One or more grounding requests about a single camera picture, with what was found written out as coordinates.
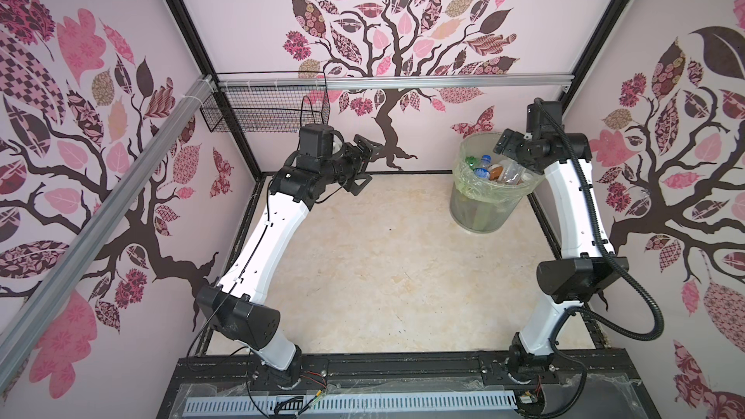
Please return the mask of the orange tea bottle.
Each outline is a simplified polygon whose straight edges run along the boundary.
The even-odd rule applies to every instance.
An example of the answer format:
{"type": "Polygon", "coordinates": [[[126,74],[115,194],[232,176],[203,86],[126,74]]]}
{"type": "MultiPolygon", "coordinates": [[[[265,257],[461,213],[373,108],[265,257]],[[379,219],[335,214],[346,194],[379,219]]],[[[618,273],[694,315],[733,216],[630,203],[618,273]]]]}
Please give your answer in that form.
{"type": "Polygon", "coordinates": [[[490,182],[501,182],[504,176],[504,166],[501,164],[494,164],[488,168],[488,180],[490,182]]]}

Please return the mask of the green Sprite bottle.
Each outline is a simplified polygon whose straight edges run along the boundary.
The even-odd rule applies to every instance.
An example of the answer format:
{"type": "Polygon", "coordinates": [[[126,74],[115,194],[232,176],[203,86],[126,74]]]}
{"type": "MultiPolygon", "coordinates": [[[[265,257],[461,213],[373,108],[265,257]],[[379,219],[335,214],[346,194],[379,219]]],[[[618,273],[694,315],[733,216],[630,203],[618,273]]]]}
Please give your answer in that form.
{"type": "Polygon", "coordinates": [[[477,169],[481,167],[481,159],[474,157],[474,156],[467,156],[465,158],[465,163],[471,169],[472,172],[475,172],[477,169]]]}

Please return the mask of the clear Pepsi bottle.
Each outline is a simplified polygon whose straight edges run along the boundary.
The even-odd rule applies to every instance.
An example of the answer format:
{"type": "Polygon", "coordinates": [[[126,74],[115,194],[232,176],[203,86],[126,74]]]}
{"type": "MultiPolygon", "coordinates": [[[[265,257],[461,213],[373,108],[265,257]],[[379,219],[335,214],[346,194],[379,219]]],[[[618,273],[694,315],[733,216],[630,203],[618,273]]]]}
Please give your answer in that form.
{"type": "Polygon", "coordinates": [[[475,176],[477,178],[485,178],[485,180],[489,180],[491,174],[489,171],[489,168],[492,166],[492,158],[490,155],[483,155],[477,163],[475,163],[475,168],[473,168],[473,172],[475,173],[475,176]]]}

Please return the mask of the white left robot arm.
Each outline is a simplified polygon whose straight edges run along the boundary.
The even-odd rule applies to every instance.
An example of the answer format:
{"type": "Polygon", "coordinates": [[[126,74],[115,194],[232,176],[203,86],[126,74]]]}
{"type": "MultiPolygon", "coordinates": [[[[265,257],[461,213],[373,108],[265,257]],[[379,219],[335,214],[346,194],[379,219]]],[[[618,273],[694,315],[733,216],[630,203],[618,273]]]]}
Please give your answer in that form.
{"type": "Polygon", "coordinates": [[[209,328],[239,341],[275,371],[294,368],[300,348],[281,333],[281,313],[265,305],[275,270],[326,188],[337,185],[359,195],[372,180],[368,165],[382,148],[361,135],[349,143],[326,124],[299,130],[295,151],[270,181],[262,222],[217,285],[196,297],[209,328]]]}

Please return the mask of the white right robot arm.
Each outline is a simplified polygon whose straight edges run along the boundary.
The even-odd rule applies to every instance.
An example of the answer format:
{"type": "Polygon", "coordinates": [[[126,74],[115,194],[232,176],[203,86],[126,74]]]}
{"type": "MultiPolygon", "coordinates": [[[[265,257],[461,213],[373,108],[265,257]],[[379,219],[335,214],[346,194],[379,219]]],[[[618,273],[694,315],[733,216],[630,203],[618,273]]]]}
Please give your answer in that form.
{"type": "Polygon", "coordinates": [[[527,325],[517,333],[513,350],[541,361],[554,354],[551,339],[557,339],[568,310],[580,308],[619,275],[603,259],[601,250],[613,254],[603,225],[598,221],[597,200],[592,193],[592,153],[587,137],[567,133],[558,101],[535,99],[527,112],[525,134],[506,130],[494,147],[495,153],[542,176],[557,210],[561,257],[537,266],[537,283],[543,293],[527,325]]]}

